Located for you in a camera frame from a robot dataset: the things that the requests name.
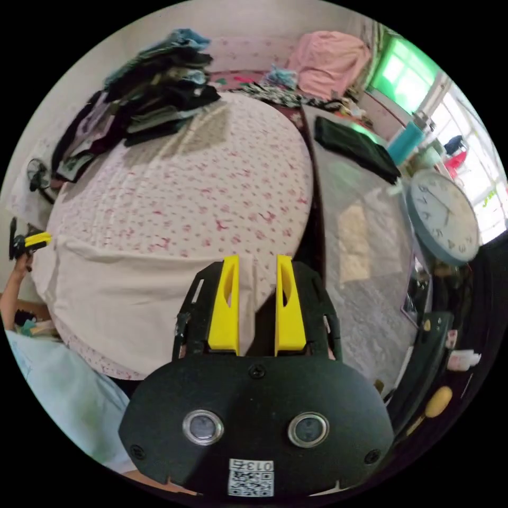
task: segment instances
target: red cloth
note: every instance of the red cloth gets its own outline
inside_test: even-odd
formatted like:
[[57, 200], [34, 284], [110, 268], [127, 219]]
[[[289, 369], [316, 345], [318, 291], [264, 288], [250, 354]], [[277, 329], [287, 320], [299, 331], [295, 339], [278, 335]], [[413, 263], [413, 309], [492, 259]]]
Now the red cloth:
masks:
[[448, 170], [448, 173], [452, 178], [457, 176], [457, 169], [462, 166], [466, 160], [467, 152], [461, 152], [444, 163], [444, 167]]

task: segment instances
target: qr code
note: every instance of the qr code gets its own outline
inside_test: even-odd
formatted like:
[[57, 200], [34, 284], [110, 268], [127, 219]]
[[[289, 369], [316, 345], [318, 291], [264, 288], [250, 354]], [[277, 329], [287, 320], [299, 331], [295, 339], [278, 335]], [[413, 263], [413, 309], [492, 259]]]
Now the qr code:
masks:
[[239, 497], [272, 497], [274, 479], [272, 460], [231, 459], [228, 494]]

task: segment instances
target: teal container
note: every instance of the teal container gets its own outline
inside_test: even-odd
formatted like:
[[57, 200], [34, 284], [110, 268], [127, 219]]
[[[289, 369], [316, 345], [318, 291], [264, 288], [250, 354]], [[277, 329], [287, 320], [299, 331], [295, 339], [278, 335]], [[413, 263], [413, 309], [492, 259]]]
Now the teal container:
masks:
[[396, 166], [402, 164], [411, 152], [423, 141], [425, 133], [414, 122], [407, 127], [390, 143], [386, 149]]

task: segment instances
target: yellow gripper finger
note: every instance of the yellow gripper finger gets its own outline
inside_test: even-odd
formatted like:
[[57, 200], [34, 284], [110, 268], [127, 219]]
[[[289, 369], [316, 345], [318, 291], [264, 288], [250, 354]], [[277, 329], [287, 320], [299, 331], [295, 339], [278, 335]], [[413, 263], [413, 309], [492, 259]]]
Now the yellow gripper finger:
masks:
[[240, 258], [224, 258], [213, 307], [208, 346], [215, 351], [240, 354], [239, 336]]
[[275, 305], [275, 356], [280, 352], [303, 351], [307, 340], [290, 256], [277, 256]]

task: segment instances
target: light blue cloth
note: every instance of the light blue cloth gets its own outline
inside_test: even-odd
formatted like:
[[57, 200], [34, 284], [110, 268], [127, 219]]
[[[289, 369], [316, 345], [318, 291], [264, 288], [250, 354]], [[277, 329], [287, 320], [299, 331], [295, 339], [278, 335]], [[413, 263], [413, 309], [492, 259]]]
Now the light blue cloth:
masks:
[[6, 334], [23, 377], [66, 436], [117, 473], [135, 470], [118, 435], [129, 403], [122, 390], [61, 342]]
[[184, 81], [192, 81], [197, 85], [204, 85], [206, 83], [206, 76], [202, 70], [189, 69], [185, 76], [182, 76]]
[[164, 54], [172, 48], [193, 48], [196, 51], [203, 51], [208, 47], [211, 40], [202, 37], [190, 28], [179, 28], [173, 30], [163, 41], [140, 51], [133, 59], [129, 60], [124, 66], [110, 74], [104, 80], [104, 88], [111, 86], [117, 79], [127, 74], [129, 70], [144, 60], [154, 57], [158, 54]]
[[173, 30], [163, 41], [141, 51], [140, 56], [149, 55], [154, 50], [167, 49], [173, 47], [193, 48], [196, 51], [204, 51], [211, 40], [196, 33], [190, 28], [177, 28]]
[[289, 90], [296, 90], [298, 73], [295, 70], [282, 69], [272, 63], [271, 71], [263, 76], [263, 81], [271, 85], [285, 86]]

